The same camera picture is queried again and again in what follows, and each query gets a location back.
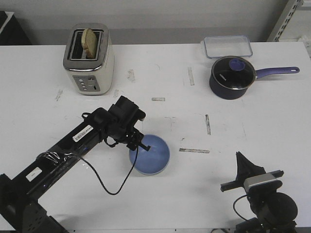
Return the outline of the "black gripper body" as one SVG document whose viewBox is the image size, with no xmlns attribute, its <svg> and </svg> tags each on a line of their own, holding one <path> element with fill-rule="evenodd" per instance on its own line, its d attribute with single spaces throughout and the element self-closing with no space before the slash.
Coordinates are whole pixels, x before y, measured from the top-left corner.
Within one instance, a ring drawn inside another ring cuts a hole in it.
<svg viewBox="0 0 311 233">
<path fill-rule="evenodd" d="M 242 187 L 246 194 L 269 194 L 282 186 L 278 178 L 284 175 L 283 170 L 265 172 L 264 168 L 238 168 L 234 181 L 221 184 L 222 192 Z"/>
<path fill-rule="evenodd" d="M 118 143 L 140 143 L 143 134 L 135 128 L 137 121 L 143 121 L 146 117 L 144 111 L 126 98 L 120 96 L 108 112 L 114 117 L 109 124 L 107 134 Z"/>
</svg>

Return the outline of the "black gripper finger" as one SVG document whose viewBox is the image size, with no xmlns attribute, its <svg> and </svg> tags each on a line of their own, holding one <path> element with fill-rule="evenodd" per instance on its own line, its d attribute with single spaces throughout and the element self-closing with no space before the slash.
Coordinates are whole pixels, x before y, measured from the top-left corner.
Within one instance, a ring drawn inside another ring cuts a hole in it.
<svg viewBox="0 0 311 233">
<path fill-rule="evenodd" d="M 126 145 L 130 150 L 136 150 L 139 146 L 139 140 L 136 138 L 130 138 Z"/>
<path fill-rule="evenodd" d="M 141 148 L 141 149 L 143 149 L 145 151 L 149 151 L 150 150 L 150 145 L 145 144 L 143 140 L 144 140 L 144 138 L 139 140 L 139 142 L 138 142 L 138 149 Z"/>
<path fill-rule="evenodd" d="M 236 181 L 241 181 L 244 174 L 244 165 L 243 165 L 243 154 L 241 152 L 236 152 L 236 159 L 237 159 L 237 176 Z"/>
<path fill-rule="evenodd" d="M 250 162 L 245 156 L 243 158 L 244 175 L 261 175 L 265 173 L 265 169 Z"/>
</svg>

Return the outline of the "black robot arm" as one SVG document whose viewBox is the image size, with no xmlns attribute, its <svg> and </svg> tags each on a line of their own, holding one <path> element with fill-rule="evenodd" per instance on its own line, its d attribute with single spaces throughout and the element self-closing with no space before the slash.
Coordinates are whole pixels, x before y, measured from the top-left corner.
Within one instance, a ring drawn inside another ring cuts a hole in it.
<svg viewBox="0 0 311 233">
<path fill-rule="evenodd" d="M 135 128 L 146 114 L 128 98 L 121 96 L 109 110 L 98 108 L 83 113 L 84 121 L 35 161 L 10 179 L 0 176 L 0 214 L 18 233 L 65 233 L 67 230 L 38 203 L 38 199 L 92 148 L 111 137 L 130 150 L 149 150 L 144 135 Z"/>
<path fill-rule="evenodd" d="M 295 218 L 298 208 L 295 201 L 284 193 L 277 192 L 282 186 L 278 178 L 284 171 L 266 172 L 261 166 L 249 161 L 241 152 L 236 152 L 237 176 L 234 181 L 221 184 L 221 191 L 242 187 L 251 211 L 256 215 L 235 227 L 236 233 L 295 233 Z"/>
</svg>

